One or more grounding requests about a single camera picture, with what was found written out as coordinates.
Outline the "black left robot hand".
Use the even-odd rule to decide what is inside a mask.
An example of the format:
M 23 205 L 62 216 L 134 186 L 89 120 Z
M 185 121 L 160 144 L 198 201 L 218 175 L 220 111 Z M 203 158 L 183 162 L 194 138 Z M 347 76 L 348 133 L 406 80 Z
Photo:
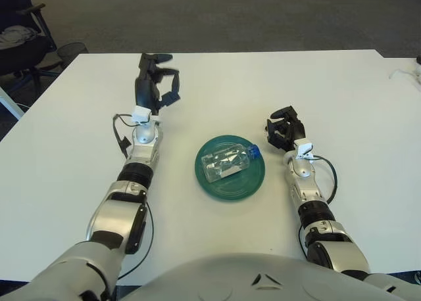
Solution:
M 143 53 L 139 61 L 139 75 L 135 80 L 136 105 L 148 108 L 153 116 L 159 110 L 180 100 L 180 72 L 173 68 L 161 68 L 158 64 L 172 60 L 171 54 Z M 157 84 L 165 76 L 172 76 L 172 88 L 161 95 Z

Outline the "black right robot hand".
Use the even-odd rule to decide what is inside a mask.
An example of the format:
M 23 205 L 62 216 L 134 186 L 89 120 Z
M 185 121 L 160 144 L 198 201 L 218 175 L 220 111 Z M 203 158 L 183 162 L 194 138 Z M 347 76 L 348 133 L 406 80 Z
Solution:
M 294 141 L 305 138 L 305 127 L 292 106 L 273 112 L 265 130 L 268 142 L 283 151 L 293 151 Z

